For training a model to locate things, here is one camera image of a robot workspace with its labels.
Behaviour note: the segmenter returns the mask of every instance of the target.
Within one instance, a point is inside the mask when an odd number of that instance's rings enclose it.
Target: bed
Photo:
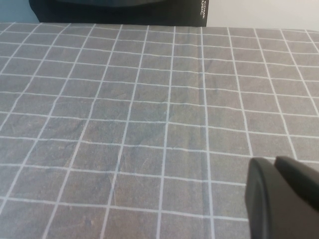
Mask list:
[[[249,159],[319,170],[319,32],[0,23],[0,238],[248,239]]]

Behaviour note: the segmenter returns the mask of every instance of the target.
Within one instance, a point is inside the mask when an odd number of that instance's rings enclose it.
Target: black object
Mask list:
[[[252,158],[245,202],[251,239],[319,238],[319,173],[291,158]]]
[[[29,3],[40,22],[168,26],[206,26],[207,22],[209,0],[103,1],[29,0]]]
[[[57,0],[63,2],[70,2],[76,4],[95,5],[95,6],[111,6],[111,7],[123,7],[123,6],[137,6],[148,3],[154,3],[165,0]]]

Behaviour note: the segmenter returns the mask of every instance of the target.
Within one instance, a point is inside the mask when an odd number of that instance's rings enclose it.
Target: black box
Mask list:
[[[40,22],[206,26],[209,0],[29,0]]]

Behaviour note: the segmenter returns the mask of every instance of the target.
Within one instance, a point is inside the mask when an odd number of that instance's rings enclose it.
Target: gray bedsheet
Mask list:
[[[319,169],[319,33],[0,24],[0,238],[248,239],[249,158]]]

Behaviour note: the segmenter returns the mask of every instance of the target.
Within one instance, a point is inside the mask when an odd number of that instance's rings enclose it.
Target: mattress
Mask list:
[[[249,159],[319,169],[319,32],[0,24],[0,238],[247,239]]]

